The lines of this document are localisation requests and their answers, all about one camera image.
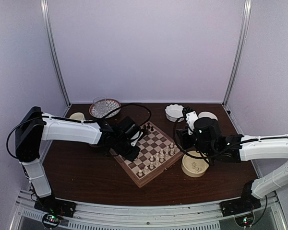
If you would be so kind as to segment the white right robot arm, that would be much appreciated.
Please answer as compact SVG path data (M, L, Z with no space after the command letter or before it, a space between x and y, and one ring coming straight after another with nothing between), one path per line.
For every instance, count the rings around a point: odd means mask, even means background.
M185 129L173 129L173 136L179 137L175 144L187 156L186 150L194 147L201 160L240 163L258 159L285 159L286 162L268 175L245 184L237 208L247 211L270 192L288 184L288 134L274 136L223 136L216 119L199 118L190 107L182 109Z

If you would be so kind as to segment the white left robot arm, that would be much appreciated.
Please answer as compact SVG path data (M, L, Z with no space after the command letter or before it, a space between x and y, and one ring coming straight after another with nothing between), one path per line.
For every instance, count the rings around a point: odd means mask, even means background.
M38 106L32 107L23 120L14 127L15 153L11 154L23 166L40 204L49 213L59 209L59 201L53 192L40 160L42 141L70 141L105 146L129 161L139 154L137 141L143 134L141 127L130 117L110 125L105 118L75 120L43 113Z

